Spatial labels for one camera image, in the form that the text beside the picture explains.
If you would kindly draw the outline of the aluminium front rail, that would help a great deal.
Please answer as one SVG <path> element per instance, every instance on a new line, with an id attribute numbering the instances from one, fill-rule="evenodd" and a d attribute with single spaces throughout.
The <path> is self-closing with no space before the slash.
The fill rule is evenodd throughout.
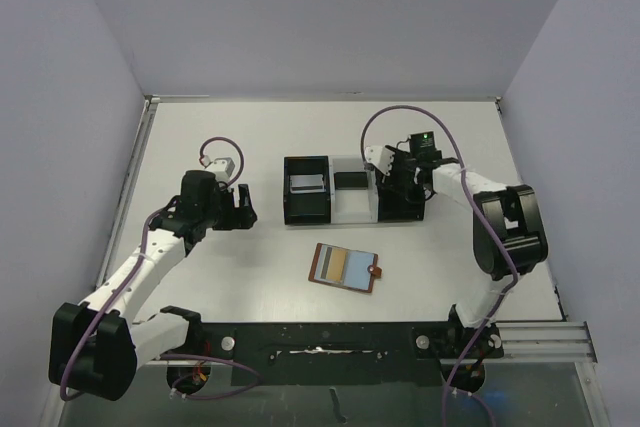
<path id="1" fill-rule="evenodd" d="M 167 351 L 233 359 L 255 355 L 275 362 L 283 355 L 392 353 L 451 364 L 456 358 L 484 362 L 572 363 L 596 360 L 589 329 L 580 322 L 498 322 L 480 335 L 449 322 L 201 323 L 195 336 L 186 320 L 158 314 L 135 322 L 130 333 L 139 362 Z"/>

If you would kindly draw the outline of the silver white card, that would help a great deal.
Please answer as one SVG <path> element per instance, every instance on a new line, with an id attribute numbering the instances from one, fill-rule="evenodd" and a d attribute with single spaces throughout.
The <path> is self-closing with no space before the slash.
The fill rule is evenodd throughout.
<path id="1" fill-rule="evenodd" d="M 292 194 L 323 193 L 326 191 L 324 176 L 322 174 L 291 175 L 289 189 Z"/>

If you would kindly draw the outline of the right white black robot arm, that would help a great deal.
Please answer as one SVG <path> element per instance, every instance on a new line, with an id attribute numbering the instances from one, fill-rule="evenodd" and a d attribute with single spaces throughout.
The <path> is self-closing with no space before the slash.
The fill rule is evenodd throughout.
<path id="1" fill-rule="evenodd" d="M 492 181 L 445 158 L 434 134 L 409 139 L 408 151 L 395 146 L 367 149 L 377 187 L 423 207 L 432 196 L 446 197 L 472 216 L 472 251 L 484 280 L 454 305 L 460 322 L 445 331 L 448 349 L 469 355 L 481 343 L 478 329 L 495 318 L 508 292 L 548 257 L 548 241 L 534 189 Z"/>

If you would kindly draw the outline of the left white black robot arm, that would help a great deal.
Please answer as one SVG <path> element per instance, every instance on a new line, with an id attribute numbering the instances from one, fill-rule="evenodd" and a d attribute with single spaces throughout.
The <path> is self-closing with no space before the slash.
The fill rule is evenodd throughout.
<path id="1" fill-rule="evenodd" d="M 208 232 L 249 230 L 256 221 L 248 185 L 234 186 L 217 172 L 187 171 L 179 194 L 145 219 L 138 246 L 111 277 L 55 312 L 48 376 L 60 398 L 90 394 L 115 401 L 152 360 L 205 361 L 199 313 L 169 306 L 141 323 L 136 316 Z"/>

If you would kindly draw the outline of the dark card pocket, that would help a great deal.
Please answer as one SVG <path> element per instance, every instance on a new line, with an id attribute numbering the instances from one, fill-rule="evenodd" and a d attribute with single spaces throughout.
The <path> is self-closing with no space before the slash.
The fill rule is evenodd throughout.
<path id="1" fill-rule="evenodd" d="M 367 190 L 368 174 L 362 172 L 335 172 L 334 184 L 336 190 Z"/>

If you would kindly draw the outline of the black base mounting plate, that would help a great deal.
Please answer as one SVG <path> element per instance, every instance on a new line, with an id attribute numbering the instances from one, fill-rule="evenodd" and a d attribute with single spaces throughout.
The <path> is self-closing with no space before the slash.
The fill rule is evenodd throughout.
<path id="1" fill-rule="evenodd" d="M 264 386 L 440 386 L 469 378 L 504 355 L 497 327 L 477 332 L 454 318 L 430 322 L 204 323 L 175 354 L 197 356 L 192 370 L 171 367 L 202 384 L 217 366 L 230 384 Z"/>

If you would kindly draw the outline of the black white three-bin tray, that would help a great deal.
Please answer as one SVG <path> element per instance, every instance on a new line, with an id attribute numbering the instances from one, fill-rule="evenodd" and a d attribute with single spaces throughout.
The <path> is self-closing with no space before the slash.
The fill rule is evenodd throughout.
<path id="1" fill-rule="evenodd" d="M 367 190 L 336 190 L 335 172 L 366 172 Z M 322 174 L 326 191 L 292 194 L 291 175 Z M 425 202 L 407 202 L 384 188 L 382 176 L 357 156 L 290 156 L 283 162 L 283 215 L 288 226 L 419 222 Z"/>

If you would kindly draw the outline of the gold card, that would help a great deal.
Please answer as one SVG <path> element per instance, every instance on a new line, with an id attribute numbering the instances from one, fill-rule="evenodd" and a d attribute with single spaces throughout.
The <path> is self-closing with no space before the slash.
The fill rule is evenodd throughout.
<path id="1" fill-rule="evenodd" d="M 348 257 L 349 251 L 347 249 L 322 245 L 314 278 L 319 281 L 342 284 L 346 277 Z"/>

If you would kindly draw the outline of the aluminium left rail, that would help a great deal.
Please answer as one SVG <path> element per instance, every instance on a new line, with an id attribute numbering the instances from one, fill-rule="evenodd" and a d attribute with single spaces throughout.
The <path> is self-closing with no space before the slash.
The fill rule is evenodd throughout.
<path id="1" fill-rule="evenodd" d="M 122 257 L 122 238 L 126 234 L 129 210 L 138 181 L 139 172 L 147 149 L 157 109 L 158 96 L 145 96 L 140 121 L 136 130 L 134 144 L 118 195 L 116 210 L 109 230 L 106 248 L 91 291 L 98 290 L 120 265 Z"/>

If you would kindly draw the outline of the aluminium rail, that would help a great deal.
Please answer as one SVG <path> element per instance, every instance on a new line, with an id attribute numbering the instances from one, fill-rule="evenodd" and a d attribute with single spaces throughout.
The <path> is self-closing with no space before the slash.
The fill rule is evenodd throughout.
<path id="1" fill-rule="evenodd" d="M 109 230 L 106 248 L 91 291 L 98 290 L 120 265 L 122 257 L 122 238 L 126 234 L 129 210 L 138 181 L 139 172 L 147 149 L 157 109 L 158 96 L 145 96 L 140 121 L 136 130 L 134 144 L 118 195 L 116 210 Z"/>
<path id="2" fill-rule="evenodd" d="M 195 336 L 186 320 L 158 314 L 135 322 L 130 333 L 139 362 L 167 351 L 233 359 L 255 355 L 275 362 L 283 355 L 392 353 L 451 364 L 456 358 L 484 362 L 572 363 L 596 360 L 589 329 L 580 322 L 498 322 L 480 335 L 449 322 L 201 323 Z"/>

